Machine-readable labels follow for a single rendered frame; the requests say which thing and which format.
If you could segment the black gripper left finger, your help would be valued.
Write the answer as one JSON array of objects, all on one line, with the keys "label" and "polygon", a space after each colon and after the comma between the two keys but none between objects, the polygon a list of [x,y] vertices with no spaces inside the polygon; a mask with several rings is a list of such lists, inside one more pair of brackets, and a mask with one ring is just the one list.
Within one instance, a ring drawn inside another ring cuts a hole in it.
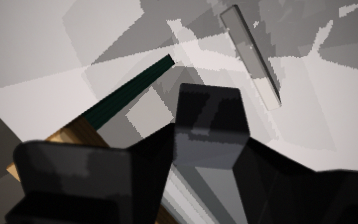
[{"label": "black gripper left finger", "polygon": [[173,160],[175,123],[125,148],[34,139],[15,148],[25,193],[43,191],[107,199],[120,224],[155,224]]}]

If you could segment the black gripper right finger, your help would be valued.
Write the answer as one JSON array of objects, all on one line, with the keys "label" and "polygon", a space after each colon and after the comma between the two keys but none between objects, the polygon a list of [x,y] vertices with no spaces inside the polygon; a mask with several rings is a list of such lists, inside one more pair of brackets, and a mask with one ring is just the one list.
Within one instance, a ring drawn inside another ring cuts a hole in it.
[{"label": "black gripper right finger", "polygon": [[250,137],[232,168],[248,224],[335,224],[358,204],[358,171],[316,172]]}]

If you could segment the small black block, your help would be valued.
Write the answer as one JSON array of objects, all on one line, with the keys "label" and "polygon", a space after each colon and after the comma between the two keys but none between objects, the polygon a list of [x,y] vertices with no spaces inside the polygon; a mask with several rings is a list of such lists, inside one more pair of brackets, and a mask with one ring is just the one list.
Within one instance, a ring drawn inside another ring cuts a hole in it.
[{"label": "small black block", "polygon": [[250,137],[239,88],[180,84],[173,164],[232,170]]}]

